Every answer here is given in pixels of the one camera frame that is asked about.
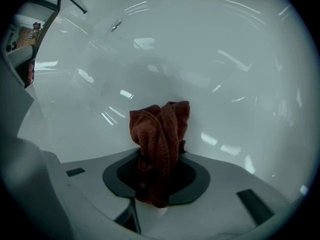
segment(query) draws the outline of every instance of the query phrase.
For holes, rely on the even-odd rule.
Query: glossy white surface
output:
[[[187,151],[302,196],[318,159],[319,61],[290,2],[82,1],[86,14],[62,0],[41,44],[21,137],[61,162],[101,157],[136,147],[130,110],[188,100]]]

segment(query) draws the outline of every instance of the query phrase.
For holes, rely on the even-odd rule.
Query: towel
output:
[[[170,177],[184,153],[183,140],[188,124],[188,101],[169,101],[130,111],[130,135],[141,148],[138,162],[139,186],[135,197],[157,208],[168,206]]]

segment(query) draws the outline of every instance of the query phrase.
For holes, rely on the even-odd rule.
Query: gray surface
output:
[[[71,223],[73,239],[146,239],[113,222],[92,205],[67,176],[55,154],[46,152],[44,158],[55,193]],[[108,200],[105,203],[114,206]]]
[[[220,240],[244,234],[256,227],[236,195],[246,189],[252,189],[276,214],[289,207],[278,191],[237,165],[190,153],[183,156],[209,171],[209,187],[193,203],[162,211],[137,202],[142,235],[166,240]]]
[[[65,171],[83,168],[84,173],[72,176],[70,179],[82,194],[102,213],[115,220],[129,206],[128,198],[118,197],[104,184],[102,174],[114,162],[127,157],[137,149],[131,149],[100,158],[62,163]]]
[[[7,56],[13,67],[17,68],[22,63],[32,59],[32,57],[34,56],[34,49],[33,46],[30,44],[22,48],[16,49],[12,52],[9,52]]]
[[[102,180],[103,171],[136,149],[90,160],[62,164],[68,171],[83,168],[86,172],[71,177],[82,194],[109,218],[115,219],[128,205],[126,198],[115,196]],[[183,154],[204,166],[210,173],[208,189],[196,201],[157,209],[136,202],[142,235],[157,239],[226,239],[256,227],[237,192],[252,189],[275,213],[289,207],[289,202],[274,188],[243,168],[190,153]]]
[[[21,123],[34,101],[13,67],[0,54],[0,131],[17,136]]]
[[[51,185],[42,152],[25,140],[6,137],[2,141],[0,177],[13,200],[49,237],[72,239],[69,219]]]

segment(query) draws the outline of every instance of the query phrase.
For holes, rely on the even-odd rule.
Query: fabric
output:
[[[165,106],[130,111],[130,134],[140,145],[138,163],[140,184],[135,197],[155,207],[168,206],[170,176],[184,153],[183,140],[188,124],[188,101],[169,101]]]

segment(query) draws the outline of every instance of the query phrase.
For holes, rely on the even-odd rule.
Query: black cable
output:
[[[70,0],[72,3],[75,4],[75,6],[77,6],[82,12],[83,14],[85,14],[87,11],[85,9],[83,9],[79,4],[77,4],[74,0]]]

